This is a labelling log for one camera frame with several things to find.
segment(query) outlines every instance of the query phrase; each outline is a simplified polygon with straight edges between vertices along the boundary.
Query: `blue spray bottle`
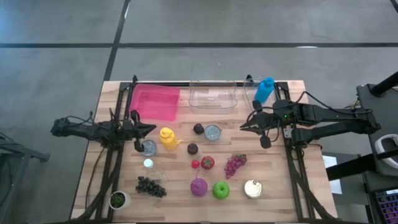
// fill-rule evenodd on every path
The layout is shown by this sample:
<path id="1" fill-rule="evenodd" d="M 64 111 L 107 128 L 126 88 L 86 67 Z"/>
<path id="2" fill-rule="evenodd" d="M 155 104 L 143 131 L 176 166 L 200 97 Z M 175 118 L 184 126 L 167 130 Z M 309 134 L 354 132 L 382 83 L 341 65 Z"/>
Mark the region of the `blue spray bottle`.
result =
<path id="1" fill-rule="evenodd" d="M 267 77 L 261 81 L 254 99 L 260 101 L 261 104 L 265 103 L 268 99 L 268 96 L 274 90 L 274 82 L 275 80 L 272 77 Z"/>

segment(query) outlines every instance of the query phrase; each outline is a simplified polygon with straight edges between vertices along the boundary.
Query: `wooden plank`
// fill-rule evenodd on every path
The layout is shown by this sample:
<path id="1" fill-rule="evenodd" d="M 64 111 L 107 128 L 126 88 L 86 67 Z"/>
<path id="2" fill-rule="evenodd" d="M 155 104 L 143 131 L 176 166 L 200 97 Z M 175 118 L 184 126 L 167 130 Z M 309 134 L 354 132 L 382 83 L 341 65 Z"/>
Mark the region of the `wooden plank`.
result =
<path id="1" fill-rule="evenodd" d="M 288 81 L 292 100 L 298 99 L 305 90 L 301 80 Z M 96 122 L 109 120 L 109 108 L 114 110 L 118 95 L 119 82 L 105 82 L 99 98 Z M 297 221 L 294 200 L 289 179 L 289 171 L 284 152 L 282 136 L 273 142 L 270 149 L 260 146 L 259 136 L 253 133 L 239 131 L 239 126 L 247 118 L 249 110 L 245 103 L 243 88 L 237 89 L 238 105 L 230 114 L 193 114 L 189 104 L 189 89 L 181 88 L 180 108 L 175 121 L 159 121 L 142 119 L 143 123 L 156 124 L 157 128 L 146 139 L 157 143 L 158 153 L 153 160 L 156 174 L 151 176 L 160 179 L 160 184 L 166 188 L 164 198 L 150 197 L 137 194 L 135 186 L 137 177 L 147 176 L 142 164 L 142 157 L 134 149 L 133 142 L 126 142 L 123 155 L 122 169 L 119 179 L 119 190 L 131 194 L 132 203 L 128 208 L 115 211 L 116 222 L 289 222 Z M 274 95 L 267 101 L 272 105 Z M 307 96 L 301 102 L 307 103 Z M 221 138 L 217 142 L 208 142 L 203 135 L 197 136 L 192 128 L 197 122 L 204 126 L 215 124 L 221 128 Z M 159 141 L 159 131 L 163 127 L 174 130 L 177 139 L 183 142 L 174 151 L 164 149 Z M 270 131 L 270 138 L 276 137 L 276 129 Z M 187 153 L 187 145 L 191 142 L 198 144 L 199 153 L 191 156 Z M 72 218 L 84 211 L 86 188 L 98 154 L 102 150 L 97 142 L 91 142 L 87 151 L 83 171 L 76 193 Z M 248 162 L 240 167 L 235 175 L 225 179 L 224 166 L 232 154 L 245 153 Z M 212 170 L 201 170 L 199 177 L 204 178 L 209 186 L 208 193 L 198 198 L 190 192 L 190 182 L 195 178 L 197 170 L 190 167 L 192 159 L 202 156 L 212 156 L 215 166 Z M 104 167 L 101 158 L 91 190 L 93 199 L 101 185 Z M 305 165 L 307 168 L 310 188 L 320 203 L 336 217 L 335 204 L 327 179 L 321 150 L 311 145 L 305 150 Z M 248 199 L 243 192 L 243 184 L 248 179 L 260 180 L 264 186 L 264 194 L 259 199 Z M 212 186 L 217 181 L 227 181 L 231 188 L 230 196 L 226 200 L 217 200 L 212 194 Z M 302 205 L 306 213 L 303 193 L 300 194 Z"/>

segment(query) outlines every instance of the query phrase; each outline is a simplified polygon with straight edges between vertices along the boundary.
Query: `floor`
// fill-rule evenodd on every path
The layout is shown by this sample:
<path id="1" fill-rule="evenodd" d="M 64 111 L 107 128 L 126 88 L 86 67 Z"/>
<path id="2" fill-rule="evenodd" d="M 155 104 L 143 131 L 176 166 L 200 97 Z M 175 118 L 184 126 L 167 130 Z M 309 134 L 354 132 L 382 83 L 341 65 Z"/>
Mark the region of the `floor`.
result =
<path id="1" fill-rule="evenodd" d="M 95 111 L 103 80 L 265 75 L 304 80 L 310 93 L 343 107 L 356 99 L 357 85 L 398 70 L 396 10 L 395 0 L 0 1 L 0 131 L 51 153 L 48 163 L 30 164 L 13 223 L 68 219 L 87 141 L 56 138 L 50 128 L 56 118 Z M 117 49 L 119 42 L 130 44 Z M 246 45 L 139 45 L 189 42 Z M 355 134 L 320 144 L 370 152 L 367 136 Z M 338 205 L 344 220 L 364 221 L 357 210 Z"/>

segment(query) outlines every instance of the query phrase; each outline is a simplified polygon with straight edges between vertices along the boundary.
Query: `dark chocolate ball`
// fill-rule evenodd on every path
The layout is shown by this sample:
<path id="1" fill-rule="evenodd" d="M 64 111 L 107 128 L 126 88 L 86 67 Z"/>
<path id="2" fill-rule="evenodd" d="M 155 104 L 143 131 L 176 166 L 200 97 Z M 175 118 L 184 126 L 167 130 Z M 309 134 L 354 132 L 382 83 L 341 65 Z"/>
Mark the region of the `dark chocolate ball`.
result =
<path id="1" fill-rule="evenodd" d="M 195 155 L 196 153 L 198 153 L 198 146 L 194 143 L 191 143 L 188 145 L 188 153 L 190 155 Z"/>
<path id="2" fill-rule="evenodd" d="M 195 124 L 193 127 L 193 131 L 197 134 L 203 134 L 205 132 L 205 129 L 201 124 Z"/>

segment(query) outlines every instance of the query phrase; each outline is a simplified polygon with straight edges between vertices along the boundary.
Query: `red strawberry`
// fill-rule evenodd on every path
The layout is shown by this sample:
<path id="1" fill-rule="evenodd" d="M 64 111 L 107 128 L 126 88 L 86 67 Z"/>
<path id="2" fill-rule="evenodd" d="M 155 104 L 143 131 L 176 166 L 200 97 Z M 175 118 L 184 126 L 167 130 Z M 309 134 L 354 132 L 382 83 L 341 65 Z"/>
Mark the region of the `red strawberry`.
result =
<path id="1" fill-rule="evenodd" d="M 196 159 L 192 160 L 192 164 L 191 164 L 192 168 L 196 169 L 199 167 L 199 165 L 200 165 L 199 161 L 197 161 Z"/>
<path id="2" fill-rule="evenodd" d="M 205 156 L 202 160 L 200 165 L 204 169 L 211 169 L 214 166 L 214 159 L 211 156 Z"/>

